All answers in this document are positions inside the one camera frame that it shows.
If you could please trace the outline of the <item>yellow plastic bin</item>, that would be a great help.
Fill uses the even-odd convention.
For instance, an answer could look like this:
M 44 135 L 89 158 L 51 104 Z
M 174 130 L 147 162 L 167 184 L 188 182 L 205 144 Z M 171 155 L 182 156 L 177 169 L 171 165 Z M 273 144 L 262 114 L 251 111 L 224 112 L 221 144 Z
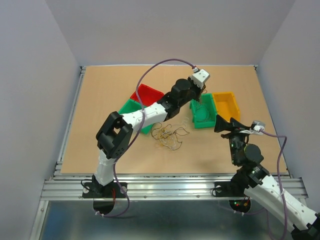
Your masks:
M 234 118 L 241 120 L 241 113 L 233 92 L 214 92 L 212 93 L 213 101 L 217 113 L 226 121 Z

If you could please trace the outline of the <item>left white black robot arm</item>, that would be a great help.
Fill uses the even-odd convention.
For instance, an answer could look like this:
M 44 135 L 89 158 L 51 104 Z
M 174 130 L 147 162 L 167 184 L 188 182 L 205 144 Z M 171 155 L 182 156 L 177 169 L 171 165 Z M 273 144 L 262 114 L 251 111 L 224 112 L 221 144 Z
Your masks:
M 112 165 L 129 148 L 132 134 L 140 128 L 170 120 L 189 101 L 198 101 L 208 79 L 204 75 L 178 79 L 171 91 L 143 110 L 124 114 L 114 111 L 107 117 L 96 135 L 100 153 L 99 164 L 94 174 L 97 181 L 94 185 L 95 193 L 100 197 L 106 197 L 111 193 L 110 183 L 114 180 Z

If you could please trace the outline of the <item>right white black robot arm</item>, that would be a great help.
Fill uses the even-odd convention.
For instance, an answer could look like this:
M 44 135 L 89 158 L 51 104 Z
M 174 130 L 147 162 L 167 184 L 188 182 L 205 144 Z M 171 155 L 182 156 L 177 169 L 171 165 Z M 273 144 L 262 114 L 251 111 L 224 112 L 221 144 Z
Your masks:
M 233 117 L 216 116 L 214 131 L 228 140 L 231 163 L 238 167 L 230 181 L 216 182 L 214 197 L 248 197 L 257 201 L 268 213 L 283 223 L 284 231 L 294 240 L 320 238 L 320 214 L 293 197 L 284 189 L 280 177 L 274 178 L 262 166 L 260 148 L 249 143 L 250 135 L 264 135 L 265 124 L 253 121 L 246 126 Z

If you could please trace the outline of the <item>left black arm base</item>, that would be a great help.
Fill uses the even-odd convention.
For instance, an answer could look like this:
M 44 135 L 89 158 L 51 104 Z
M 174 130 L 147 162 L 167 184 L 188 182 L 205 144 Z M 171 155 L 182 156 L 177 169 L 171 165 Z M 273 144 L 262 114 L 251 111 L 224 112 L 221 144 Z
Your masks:
M 94 175 L 80 181 L 82 186 L 82 197 L 84 199 L 126 199 L 125 193 L 121 190 L 115 180 L 107 185 L 101 185 Z

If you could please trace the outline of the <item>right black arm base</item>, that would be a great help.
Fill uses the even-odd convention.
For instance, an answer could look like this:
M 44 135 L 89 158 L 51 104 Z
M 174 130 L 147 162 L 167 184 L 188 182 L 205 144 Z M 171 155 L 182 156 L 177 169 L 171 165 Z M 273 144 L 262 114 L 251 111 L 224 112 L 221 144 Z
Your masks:
M 244 197 L 244 190 L 248 187 L 248 181 L 241 174 L 236 173 L 229 181 L 217 181 L 211 194 L 214 197 Z

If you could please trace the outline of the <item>aluminium frame rail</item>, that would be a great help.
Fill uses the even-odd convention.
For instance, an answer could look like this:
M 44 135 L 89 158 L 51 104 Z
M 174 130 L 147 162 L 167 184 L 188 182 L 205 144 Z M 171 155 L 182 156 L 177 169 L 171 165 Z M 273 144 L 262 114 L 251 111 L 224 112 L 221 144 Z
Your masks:
M 261 119 L 274 126 L 254 66 L 207 65 L 209 92 L 234 92 L 240 117 Z M 147 70 L 145 65 L 84 66 L 53 176 L 44 182 L 31 239 L 73 239 L 85 236 L 84 218 L 98 224 L 92 200 L 82 197 L 80 182 L 98 166 L 95 135 L 109 110 L 118 108 L 134 90 L 134 83 Z M 142 162 L 128 156 L 117 166 L 118 178 L 128 184 L 132 204 L 142 201 L 211 201 L 215 181 L 225 182 L 234 174 L 227 150 L 211 130 L 191 131 L 182 147 L 196 148 L 200 158 L 155 147 L 150 136 L 140 136 L 130 154 L 141 153 Z

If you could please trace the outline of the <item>red plastic bin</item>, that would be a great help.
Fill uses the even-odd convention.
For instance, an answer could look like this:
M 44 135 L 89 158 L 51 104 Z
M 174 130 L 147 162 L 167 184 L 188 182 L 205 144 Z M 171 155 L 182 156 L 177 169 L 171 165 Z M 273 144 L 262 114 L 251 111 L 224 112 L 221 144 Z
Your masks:
M 143 83 L 140 84 L 138 87 L 138 94 L 139 94 L 139 97 L 140 97 L 142 104 L 145 107 L 149 107 L 150 105 L 157 102 L 158 100 L 160 100 L 164 96 L 163 92 L 156 90 L 156 89 L 154 89 L 148 85 L 145 85 Z

